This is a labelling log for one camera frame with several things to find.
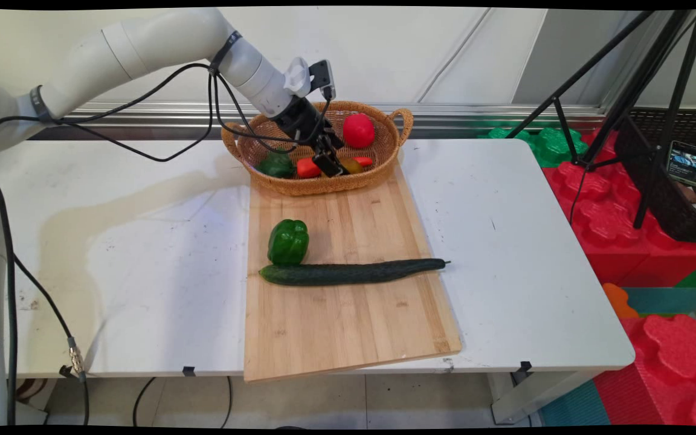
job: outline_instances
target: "basket handle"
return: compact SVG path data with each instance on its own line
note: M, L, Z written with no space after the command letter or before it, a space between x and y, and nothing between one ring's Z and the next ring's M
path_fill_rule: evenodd
M238 124L235 124L234 122L228 122L227 127L230 127L232 130L239 130L240 126ZM230 154L235 157L235 160L238 160L239 162L243 163L243 157L240 155L240 151L238 150L238 146L235 143L235 135L230 132L230 130L227 129L222 129L222 141L224 141L224 146L227 147L227 151L230 152Z
M391 122L393 122L394 118L396 118L397 115L401 115L401 118L404 122L402 125L401 133L399 134L398 146L401 147L404 145L407 138L410 137L410 132L412 131L412 112L406 108L401 108L395 110L394 113L390 114L388 117L390 118Z

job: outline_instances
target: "phone screen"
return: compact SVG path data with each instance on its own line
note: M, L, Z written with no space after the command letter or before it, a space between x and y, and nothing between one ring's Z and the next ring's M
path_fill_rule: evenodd
M696 146L680 141L671 143L668 160L668 175L696 184Z

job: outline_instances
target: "red chili pepper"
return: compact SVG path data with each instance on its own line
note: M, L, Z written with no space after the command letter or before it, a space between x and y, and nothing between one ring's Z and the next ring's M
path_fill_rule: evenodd
M353 157L353 159L359 162L359 165L362 166L369 166L372 164L372 159L369 157Z
M297 175L300 178L313 178L321 174L321 169L309 157L297 160Z

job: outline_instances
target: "wicker basket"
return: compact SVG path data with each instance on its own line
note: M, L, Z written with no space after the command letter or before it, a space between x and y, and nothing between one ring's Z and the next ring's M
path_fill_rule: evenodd
M668 110L633 108L623 119L614 146L618 156L646 151L659 145ZM684 141L696 146L696 110L679 110L671 140ZM668 177L665 162L660 176L655 179L649 197L649 209L663 231L681 242L696 242L696 208L686 199L673 179ZM642 193L651 170L649 157L636 157L624 162L627 173Z
M314 103L318 111L324 107L324 103ZM258 182L262 187L273 189L283 195L314 195L314 193L329 193L340 190L356 189L365 185L374 184L375 182L383 181L394 171L396 157L399 152L399 147L404 144L412 130L412 113L409 110L401 108L390 115L386 115L382 111L377 110L368 105L355 103L352 101L333 101L329 104L329 110L326 111L326 118L332 122L332 128L337 133L338 137L343 137L343 122L345 119L355 113L364 113L370 117L375 125L375 141L372 145L363 149L353 149L349 146L343 146L338 150L339 157L356 157L365 156L372 159L373 164L365 168L364 173L352 175L334 176L332 178L317 177L309 179L300 179L295 174L294 178L284 179L268 176L255 170L254 166L268 156L268 151L252 138L240 137L235 142L233 133L222 129L222 140L224 145L239 162L243 163L246 170L251 174L252 182ZM401 115L404 121L404 127L399 134L397 127L394 124L394 118ZM284 132L279 129L273 121L265 118L263 115L257 115L249 124L253 127L257 135L286 137ZM243 131L237 124L229 124L234 130ZM266 141L268 145L274 147L289 148L292 143L286 141ZM309 146L298 146L296 151L289 154L293 163L297 163L304 157L313 157L313 150Z

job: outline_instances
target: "bamboo cutting board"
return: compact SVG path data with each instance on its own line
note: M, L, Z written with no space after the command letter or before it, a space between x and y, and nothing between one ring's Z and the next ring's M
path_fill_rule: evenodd
M461 350L439 271L390 283L331 287L278 286L259 275L270 264L270 232L283 219L299 219L308 226L304 263L431 257L398 164L382 184L326 195L285 196L252 182L250 206L246 382Z

